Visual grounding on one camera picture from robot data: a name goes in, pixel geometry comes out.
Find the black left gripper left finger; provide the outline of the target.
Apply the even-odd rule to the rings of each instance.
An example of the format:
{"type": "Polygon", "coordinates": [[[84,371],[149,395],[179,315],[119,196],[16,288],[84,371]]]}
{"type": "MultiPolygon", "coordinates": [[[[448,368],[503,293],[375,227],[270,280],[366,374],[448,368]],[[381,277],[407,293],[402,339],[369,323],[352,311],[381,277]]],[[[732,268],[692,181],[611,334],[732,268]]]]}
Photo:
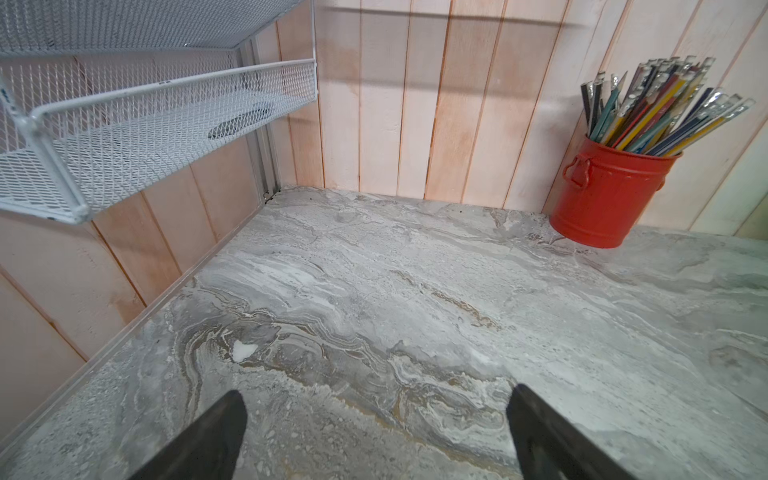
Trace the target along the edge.
{"type": "Polygon", "coordinates": [[[241,393],[228,391],[130,479],[232,479],[247,419],[241,393]]]}

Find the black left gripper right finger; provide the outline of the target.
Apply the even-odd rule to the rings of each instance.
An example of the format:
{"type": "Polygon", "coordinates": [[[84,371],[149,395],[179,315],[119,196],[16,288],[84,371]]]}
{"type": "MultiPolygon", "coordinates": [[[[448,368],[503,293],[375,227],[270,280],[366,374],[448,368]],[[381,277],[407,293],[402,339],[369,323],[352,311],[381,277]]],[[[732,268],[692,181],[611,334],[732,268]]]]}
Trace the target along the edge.
{"type": "Polygon", "coordinates": [[[525,479],[633,477],[525,384],[512,390],[506,418],[525,479]]]}

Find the red metal pencil bucket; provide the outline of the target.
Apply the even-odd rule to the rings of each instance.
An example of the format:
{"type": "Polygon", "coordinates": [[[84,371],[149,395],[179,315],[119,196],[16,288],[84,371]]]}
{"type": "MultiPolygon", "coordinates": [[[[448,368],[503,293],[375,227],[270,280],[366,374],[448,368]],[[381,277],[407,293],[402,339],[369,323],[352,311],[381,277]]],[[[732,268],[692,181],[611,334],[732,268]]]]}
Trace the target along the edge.
{"type": "Polygon", "coordinates": [[[616,150],[584,139],[563,169],[564,188],[550,225],[579,244],[620,246],[655,195],[677,158],[616,150]]]}

